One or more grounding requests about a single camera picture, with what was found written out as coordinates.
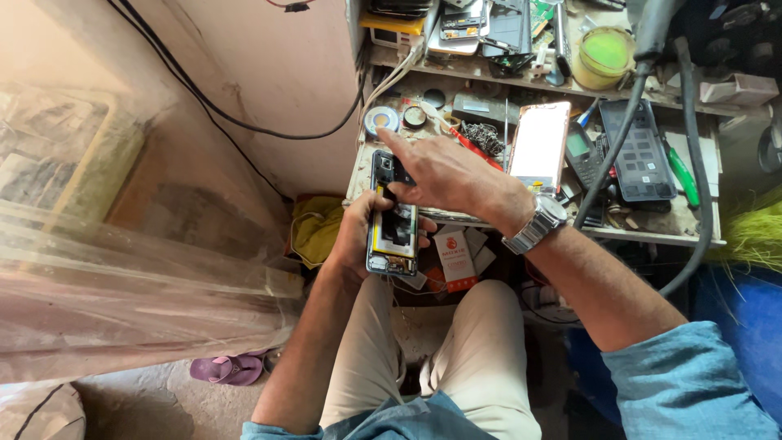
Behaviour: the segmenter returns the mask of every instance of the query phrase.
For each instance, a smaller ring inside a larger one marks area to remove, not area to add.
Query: person
[[[506,237],[534,215],[535,198],[519,180],[452,140],[412,146],[390,130],[378,134],[417,183],[389,185],[398,201],[474,215]],[[522,311],[513,290],[495,280],[465,295],[443,346],[421,372],[423,396],[403,401],[391,292],[365,268],[368,216],[391,207],[367,191],[346,209],[242,440],[541,438],[527,397]],[[419,225],[422,232],[436,230],[428,219]],[[429,240],[419,243],[426,247]],[[716,324],[689,323],[570,226],[552,230],[524,256],[603,351],[628,438],[780,438]]]

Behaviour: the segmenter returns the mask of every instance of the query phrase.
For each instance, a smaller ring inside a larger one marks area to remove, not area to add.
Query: wristwatch
[[[516,255],[535,247],[546,234],[568,220],[568,212],[548,194],[535,195],[535,205],[535,215],[515,237],[502,237],[502,243]]]

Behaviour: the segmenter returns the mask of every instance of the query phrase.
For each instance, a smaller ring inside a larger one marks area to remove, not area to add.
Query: workbench
[[[572,5],[577,9],[576,14],[569,15],[569,42],[572,46],[574,56],[578,53],[577,42],[580,39],[581,32],[578,26],[581,24],[585,15],[589,15],[598,25],[617,25],[624,28],[630,28],[627,20],[626,11],[611,12],[597,9],[592,5],[574,1]],[[445,93],[446,106],[440,113],[444,114],[452,110],[452,104],[456,93],[464,89],[467,85],[474,84],[470,81],[491,81],[503,85],[507,93],[508,88],[525,88],[545,95],[548,102],[557,102],[567,100],[581,109],[586,109],[595,97],[606,99],[627,99],[630,95],[630,86],[622,90],[615,88],[594,91],[581,87],[572,78],[566,78],[561,86],[553,86],[547,83],[544,78],[532,78],[527,72],[522,78],[492,78],[489,74],[488,60],[480,56],[462,56],[454,60],[438,61],[437,64],[428,61],[425,57],[416,63],[411,72],[398,82],[392,89],[391,96],[381,96],[374,105],[386,105],[396,109],[401,117],[402,112],[411,104],[422,100],[424,91],[429,88],[438,88]],[[398,63],[396,50],[382,46],[373,45],[369,56],[369,63],[378,67],[394,67]],[[655,119],[659,127],[665,127],[669,132],[684,133],[683,113],[680,104],[680,90],[665,85],[660,81],[648,81],[647,90],[644,98],[648,99],[653,106]],[[699,103],[696,106],[698,112],[698,131],[702,139],[714,142],[716,149],[716,161],[719,172],[722,172],[722,165],[719,160],[719,133],[718,117],[744,117],[757,120],[770,121],[770,106],[738,106],[726,104],[704,104]],[[518,115],[511,116],[518,120]],[[373,139],[367,139],[363,127],[360,130],[357,139],[357,158],[353,167],[353,174],[348,186],[345,205],[349,205],[365,189],[370,187],[371,158],[372,154],[380,149],[387,150],[381,142]],[[590,131],[590,125],[586,127],[587,132],[594,141],[597,133]],[[400,134],[409,140],[425,139],[427,137],[441,135],[439,126],[432,121],[427,121],[426,125],[412,131],[402,127]],[[513,133],[508,136],[509,143],[512,143]],[[574,197],[570,203],[565,205],[569,213],[569,222],[572,224],[575,218],[581,196]],[[680,194],[671,200],[672,209],[667,214],[655,214],[644,212],[640,221],[636,221],[638,228],[630,228],[623,222],[606,222],[603,227],[593,228],[584,227],[585,234],[594,237],[604,237],[618,240],[634,240],[647,243],[675,244],[682,246],[694,246],[698,242],[698,232],[696,225],[698,220],[687,207],[687,199]],[[721,238],[719,227],[719,205],[718,198],[712,198],[714,207],[714,231],[712,235],[712,246],[718,247],[726,242]],[[420,212],[438,223],[452,223],[460,225],[488,226],[484,221],[469,215],[457,212],[443,211],[430,207],[420,207]]]

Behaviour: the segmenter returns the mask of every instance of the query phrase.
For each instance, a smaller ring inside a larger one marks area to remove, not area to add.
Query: watch face
[[[541,208],[546,210],[547,213],[553,215],[556,219],[563,222],[568,219],[568,212],[552,196],[547,194],[540,194],[537,197],[537,201]]]

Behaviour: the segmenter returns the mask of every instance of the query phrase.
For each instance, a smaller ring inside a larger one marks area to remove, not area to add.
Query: beige trousers
[[[374,410],[388,398],[402,402],[396,383],[404,360],[391,331],[391,301],[379,276],[364,281],[339,345],[322,427]],[[461,301],[443,346],[422,369],[421,393],[444,391],[468,420],[500,440],[537,440],[526,366],[516,295],[507,284],[482,281]]]

